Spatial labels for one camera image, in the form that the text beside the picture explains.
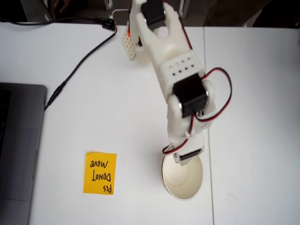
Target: laptop trackpad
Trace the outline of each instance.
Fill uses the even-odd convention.
[[[28,199],[37,131],[6,129],[0,159],[0,198]]]

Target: red wire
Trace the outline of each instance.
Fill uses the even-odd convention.
[[[182,31],[183,31],[183,33],[184,33],[184,36],[186,36],[188,46],[189,46],[190,49],[193,49],[192,46],[191,46],[191,43],[190,43],[190,41],[189,41],[189,39],[188,39],[188,35],[187,35],[187,33],[186,33],[186,30],[184,29],[184,26],[183,26],[183,24],[182,24],[182,22],[181,22],[180,17],[178,17],[178,19],[179,19],[179,22],[181,23],[181,27],[182,27]]]
[[[202,77],[202,80],[205,80],[206,78],[208,78],[213,72],[215,71],[221,71],[223,74],[225,74],[225,76],[227,77],[227,80],[229,82],[229,85],[230,85],[230,95],[229,95],[229,98],[227,100],[227,102],[225,103],[225,105],[220,109],[219,112],[217,112],[215,115],[213,115],[212,117],[209,117],[209,118],[206,118],[206,119],[200,119],[197,117],[197,115],[195,115],[196,119],[199,121],[199,122],[210,122],[214,119],[216,119],[219,115],[221,115],[221,113],[227,108],[227,106],[229,105],[230,101],[231,101],[231,96],[233,94],[233,86],[232,86],[232,83],[231,83],[231,79],[230,79],[230,76],[229,74],[222,68],[219,68],[219,67],[216,67],[216,68],[213,68],[211,71],[209,71],[204,77]]]
[[[193,126],[194,126],[194,115],[191,115],[191,124],[190,124],[189,131],[188,131],[188,133],[189,133],[190,135],[191,135],[191,133],[192,133]],[[188,139],[186,139],[186,140],[185,140],[180,146],[178,146],[177,148],[172,149],[172,150],[170,150],[170,151],[165,151],[165,150],[170,146],[170,145],[168,145],[168,146],[166,146],[166,147],[163,148],[162,153],[163,153],[163,155],[170,155],[170,154],[173,154],[173,153],[179,151],[180,149],[182,149],[182,148],[186,145],[187,142],[188,142]]]
[[[171,5],[170,5],[168,2],[166,2],[166,1],[163,1],[163,3],[165,3],[165,4],[169,5],[169,6],[171,6]],[[181,24],[181,27],[182,27],[182,31],[183,31],[183,33],[184,33],[184,36],[186,36],[188,46],[189,46],[190,49],[193,49],[192,46],[191,46],[191,43],[190,43],[190,41],[189,41],[189,39],[188,39],[186,30],[184,29],[184,26],[183,26],[183,24],[182,24],[182,21],[181,21],[180,17],[178,17],[178,19],[179,19],[179,22],[180,22],[180,24]]]

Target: white 3d-printed robot arm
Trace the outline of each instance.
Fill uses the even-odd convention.
[[[168,134],[170,145],[165,153],[174,153],[174,159],[185,165],[193,156],[200,154],[204,147],[203,129],[211,125],[209,122],[199,122],[194,119],[195,101],[199,99],[189,97],[195,91],[188,93],[200,82],[199,89],[205,92],[205,102],[201,108],[201,116],[210,116],[216,112],[214,105],[214,89],[209,81],[202,81],[204,70],[201,63],[191,48],[181,25],[178,14],[167,3],[163,3],[165,24],[169,35],[159,38],[153,32],[145,14],[141,12],[142,4],[146,0],[133,0],[129,16],[130,36],[136,52],[144,52],[151,59],[156,72],[160,88],[168,105]]]

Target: cable connector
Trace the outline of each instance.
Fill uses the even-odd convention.
[[[183,160],[186,160],[186,159],[189,159],[189,158],[191,158],[191,157],[194,157],[194,156],[199,155],[201,151],[202,151],[202,149],[198,149],[198,150],[196,150],[196,151],[190,152],[190,153],[185,154],[185,155],[183,155],[183,156],[180,156],[180,155],[177,155],[177,154],[176,154],[175,157],[176,157],[177,159],[179,159],[178,161],[183,161]]]
[[[102,28],[107,29],[107,30],[112,30],[115,31],[115,22],[113,19],[102,17],[101,18],[101,24]]]
[[[57,89],[54,91],[54,93],[51,95],[47,105],[45,106],[45,110],[54,102],[56,97],[61,93],[62,89],[66,85],[66,82],[63,82],[60,86],[57,87]]]

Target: orange component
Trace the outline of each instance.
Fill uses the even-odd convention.
[[[128,37],[130,37],[129,27],[127,28],[127,35],[128,35]]]

